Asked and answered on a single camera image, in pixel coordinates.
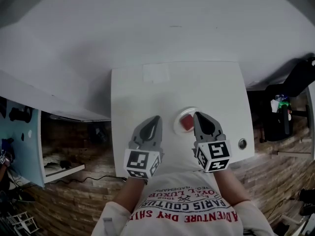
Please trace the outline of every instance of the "person's arm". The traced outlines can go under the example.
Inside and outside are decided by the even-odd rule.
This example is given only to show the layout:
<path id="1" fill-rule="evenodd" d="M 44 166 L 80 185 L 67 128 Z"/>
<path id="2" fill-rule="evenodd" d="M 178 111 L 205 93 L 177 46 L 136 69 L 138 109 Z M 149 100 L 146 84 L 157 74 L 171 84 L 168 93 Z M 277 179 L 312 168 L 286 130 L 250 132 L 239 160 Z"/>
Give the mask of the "person's arm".
<path id="1" fill-rule="evenodd" d="M 221 196 L 231 206 L 250 200 L 248 192 L 230 169 L 216 171 L 213 175 L 215 176 Z"/>
<path id="2" fill-rule="evenodd" d="M 113 226 L 116 235 L 120 235 L 139 202 L 143 188 L 144 180 L 129 177 L 113 201 L 106 204 L 92 236 L 104 236 L 107 226 Z"/>
<path id="3" fill-rule="evenodd" d="M 5 164 L 2 164 L 1 169 L 0 169 L 0 181 L 2 181 L 2 178 L 4 176 L 6 169 L 7 169 L 7 166 Z"/>
<path id="4" fill-rule="evenodd" d="M 129 177 L 123 188 L 113 199 L 113 202 L 118 203 L 132 213 L 139 202 L 144 184 L 143 179 Z"/>

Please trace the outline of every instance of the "round hole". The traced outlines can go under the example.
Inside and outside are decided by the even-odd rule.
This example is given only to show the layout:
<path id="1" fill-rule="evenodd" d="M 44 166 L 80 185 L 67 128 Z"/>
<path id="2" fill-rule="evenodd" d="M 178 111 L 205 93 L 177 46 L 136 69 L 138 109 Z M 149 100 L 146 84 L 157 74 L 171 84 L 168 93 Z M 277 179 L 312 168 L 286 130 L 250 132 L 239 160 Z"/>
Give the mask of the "round hole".
<path id="1" fill-rule="evenodd" d="M 239 142 L 238 142 L 238 147 L 243 150 L 245 149 L 247 146 L 247 142 L 244 138 L 242 138 Z"/>

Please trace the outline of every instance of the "white box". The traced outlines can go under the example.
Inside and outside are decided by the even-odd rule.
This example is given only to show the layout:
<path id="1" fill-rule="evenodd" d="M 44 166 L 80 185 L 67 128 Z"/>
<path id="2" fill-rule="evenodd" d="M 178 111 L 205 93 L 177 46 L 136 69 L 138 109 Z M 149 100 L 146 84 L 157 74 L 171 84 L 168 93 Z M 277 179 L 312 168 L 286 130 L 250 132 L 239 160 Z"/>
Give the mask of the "white box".
<path id="1" fill-rule="evenodd" d="M 126 149 L 124 169 L 130 177 L 150 179 L 161 163 L 160 152 Z"/>
<path id="2" fill-rule="evenodd" d="M 199 143 L 196 157 L 204 172 L 225 170 L 232 158 L 230 141 Z"/>

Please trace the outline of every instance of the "red block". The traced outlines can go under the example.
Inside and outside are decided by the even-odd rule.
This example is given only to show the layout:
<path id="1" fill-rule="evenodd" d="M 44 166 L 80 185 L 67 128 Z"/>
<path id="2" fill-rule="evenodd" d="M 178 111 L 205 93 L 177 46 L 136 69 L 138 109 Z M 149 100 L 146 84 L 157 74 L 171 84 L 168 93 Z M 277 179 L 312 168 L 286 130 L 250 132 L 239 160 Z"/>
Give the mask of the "red block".
<path id="1" fill-rule="evenodd" d="M 180 122 L 184 129 L 187 131 L 193 128 L 193 117 L 191 115 L 186 115 L 185 117 L 181 118 Z"/>

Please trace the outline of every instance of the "cable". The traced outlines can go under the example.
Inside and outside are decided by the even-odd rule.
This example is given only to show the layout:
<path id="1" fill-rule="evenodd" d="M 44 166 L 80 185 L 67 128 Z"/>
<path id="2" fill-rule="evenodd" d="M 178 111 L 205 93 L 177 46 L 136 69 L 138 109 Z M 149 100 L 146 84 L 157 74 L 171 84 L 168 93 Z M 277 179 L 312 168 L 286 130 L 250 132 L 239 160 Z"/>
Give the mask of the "cable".
<path id="1" fill-rule="evenodd" d="M 18 171 L 18 173 L 17 173 L 17 171 L 12 167 L 12 165 L 10 166 L 10 168 L 8 169 L 8 170 L 10 170 L 10 171 L 14 171 L 17 175 L 19 175 L 20 177 L 18 178 L 18 179 L 16 179 L 16 181 L 17 180 L 20 180 L 21 178 L 22 178 L 22 175 L 21 175 L 21 172 L 20 171 Z"/>
<path id="2" fill-rule="evenodd" d="M 274 211 L 275 211 L 275 209 L 276 209 L 277 207 L 280 208 L 280 207 L 284 204 L 284 201 L 290 201 L 290 200 L 296 200 L 296 199 L 295 199 L 295 198 L 289 198 L 289 199 L 282 199 L 281 201 L 279 201 L 279 202 L 275 205 L 274 209 L 273 209 L 272 212 L 269 214 L 269 216 L 268 216 L 267 219 L 270 218 L 270 216 L 272 215 L 272 213 L 274 213 Z"/>
<path id="3" fill-rule="evenodd" d="M 111 175 L 104 175 L 104 176 L 102 176 L 102 177 L 100 177 L 100 178 L 97 178 L 97 179 L 96 179 L 96 178 L 93 178 L 93 177 L 86 177 L 83 181 L 80 181 L 80 180 L 77 180 L 77 179 L 71 179 L 71 180 L 69 180 L 69 182 L 65 182 L 65 181 L 63 181 L 63 180 L 58 180 L 57 182 L 48 183 L 48 184 L 57 184 L 57 183 L 59 183 L 59 182 L 63 182 L 63 183 L 65 183 L 65 184 L 70 184 L 70 183 L 73 182 L 73 181 L 76 181 L 76 182 L 79 182 L 79 183 L 83 183 L 83 182 L 85 182 L 88 178 L 98 181 L 98 180 L 101 180 L 101 179 L 104 178 L 104 177 L 119 178 L 119 179 L 122 179 L 124 182 L 126 182 L 126 180 L 127 180 L 126 177 L 116 177 L 116 176 L 111 176 Z M 31 186 L 22 188 L 21 190 L 25 190 L 25 189 L 28 189 L 28 188 L 32 188 L 32 187 L 34 187 L 34 186 L 37 186 L 37 184 L 34 184 L 34 185 L 31 185 Z"/>
<path id="4" fill-rule="evenodd" d="M 19 185 L 19 182 L 23 185 L 22 181 L 17 181 L 16 184 L 17 184 L 19 187 L 21 187 L 21 186 Z"/>
<path id="5" fill-rule="evenodd" d="M 18 179 L 15 179 L 14 176 L 12 175 L 12 171 L 11 171 L 11 170 L 12 170 L 12 169 L 8 169 L 8 173 L 9 173 L 10 176 L 11 176 L 11 177 L 9 177 L 9 181 L 10 181 L 11 183 L 13 183 L 16 188 L 21 187 L 21 186 L 19 186 L 19 185 L 17 184 L 17 180 L 21 179 L 22 176 L 20 175 L 20 177 L 19 177 Z"/>
<path id="6" fill-rule="evenodd" d="M 87 180 L 88 178 L 98 181 L 98 180 L 101 180 L 103 177 L 119 178 L 119 179 L 122 179 L 123 181 L 126 181 L 126 178 L 125 178 L 125 177 L 116 177 L 116 176 L 111 176 L 111 175 L 104 175 L 104 176 L 100 177 L 99 179 L 96 179 L 96 178 L 93 178 L 93 177 L 86 177 L 83 181 L 80 181 L 80 180 L 77 180 L 77 179 L 71 179 L 69 182 L 65 182 L 65 181 L 63 181 L 63 180 L 58 180 L 57 182 L 55 182 L 55 183 L 50 183 L 50 184 L 57 184 L 57 183 L 59 183 L 59 182 L 63 182 L 63 183 L 65 183 L 65 184 L 70 184 L 70 183 L 73 182 L 73 181 L 76 181 L 76 182 L 79 182 L 79 183 L 83 183 L 83 182 L 85 182 L 85 180 Z"/>
<path id="7" fill-rule="evenodd" d="M 280 218 L 284 214 L 287 214 L 287 212 L 281 213 L 279 216 L 275 217 L 272 221 L 270 221 L 269 224 L 271 225 L 273 222 L 275 222 L 278 218 Z"/>

